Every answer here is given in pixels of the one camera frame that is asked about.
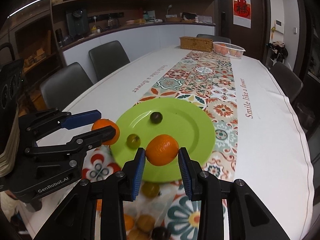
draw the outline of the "door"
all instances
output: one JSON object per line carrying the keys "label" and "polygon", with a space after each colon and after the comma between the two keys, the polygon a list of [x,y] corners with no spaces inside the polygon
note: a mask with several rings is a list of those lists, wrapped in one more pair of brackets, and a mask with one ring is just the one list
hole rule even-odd
{"label": "door", "polygon": [[251,27],[234,24],[233,0],[218,0],[220,14],[220,36],[228,37],[231,43],[241,46],[245,56],[262,61],[267,35],[267,8],[265,0],[250,0]]}

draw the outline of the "door frame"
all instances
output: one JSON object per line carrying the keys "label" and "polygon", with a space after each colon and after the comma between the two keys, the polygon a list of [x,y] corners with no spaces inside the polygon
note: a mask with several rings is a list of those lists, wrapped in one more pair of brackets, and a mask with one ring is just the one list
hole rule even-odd
{"label": "door frame", "polygon": [[[265,65],[267,60],[268,48],[266,44],[270,43],[270,35],[271,35],[271,3],[270,0],[262,0],[262,5],[266,9],[263,23],[264,35],[262,40],[264,41],[264,49],[263,49],[263,57],[262,57],[262,64]],[[214,11],[215,13],[215,23],[216,23],[216,35],[220,35],[221,32],[221,12],[219,11],[219,0],[214,1]]]}

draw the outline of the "white wall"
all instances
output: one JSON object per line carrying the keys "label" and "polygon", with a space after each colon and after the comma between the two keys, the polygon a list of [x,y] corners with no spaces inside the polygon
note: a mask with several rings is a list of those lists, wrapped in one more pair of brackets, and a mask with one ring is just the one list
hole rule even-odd
{"label": "white wall", "polygon": [[[284,5],[283,5],[283,0],[270,0],[270,5],[271,5],[271,28],[272,28],[275,25],[275,20],[284,22]],[[283,41],[283,34],[280,32],[275,32],[273,34],[273,41]]]}
{"label": "white wall", "polygon": [[[293,70],[296,62],[298,44],[299,44],[299,7],[297,0],[283,0],[284,6],[284,38],[285,47],[288,51],[288,57],[284,64]],[[297,28],[297,34],[293,33],[293,28]]]}

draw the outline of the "chair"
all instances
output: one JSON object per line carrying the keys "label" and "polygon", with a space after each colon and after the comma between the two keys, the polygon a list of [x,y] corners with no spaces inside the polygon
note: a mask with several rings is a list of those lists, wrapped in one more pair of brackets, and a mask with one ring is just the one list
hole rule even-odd
{"label": "chair", "polygon": [[59,70],[40,85],[48,108],[66,108],[74,99],[93,85],[78,62]]}
{"label": "chair", "polygon": [[98,81],[130,63],[119,41],[111,41],[89,51]]}
{"label": "chair", "polygon": [[276,62],[270,69],[270,73],[276,79],[284,94],[289,98],[290,103],[292,103],[302,90],[302,81],[281,62]]}
{"label": "chair", "polygon": [[197,38],[207,38],[211,39],[213,42],[225,42],[225,43],[231,43],[231,40],[229,38],[221,37],[221,36],[213,36],[208,34],[198,34]]}
{"label": "chair", "polygon": [[270,57],[268,57],[267,60],[266,60],[266,65],[265,65],[265,67],[266,67],[267,69],[271,69],[272,66],[273,66],[273,60],[272,60]]}

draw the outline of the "table runner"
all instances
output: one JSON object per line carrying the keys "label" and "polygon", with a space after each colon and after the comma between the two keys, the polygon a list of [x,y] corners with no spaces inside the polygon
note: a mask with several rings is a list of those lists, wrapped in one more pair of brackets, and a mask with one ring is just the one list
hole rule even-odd
{"label": "table runner", "polygon": [[[216,142],[202,168],[219,179],[233,181],[238,121],[230,59],[214,52],[191,51],[161,77],[137,104],[160,97],[186,100],[206,112],[215,127]],[[120,167],[114,162],[109,147],[101,146],[86,158],[83,178],[93,182],[105,179],[118,170]],[[172,240],[196,240],[200,207],[200,201],[188,200],[180,180],[161,184],[159,196],[154,199],[140,193],[136,201],[124,203],[124,213],[135,219],[141,214],[153,216],[155,226],[164,226],[171,231]],[[223,211],[226,211],[225,200]],[[99,223],[96,225],[96,239],[99,239]]]}

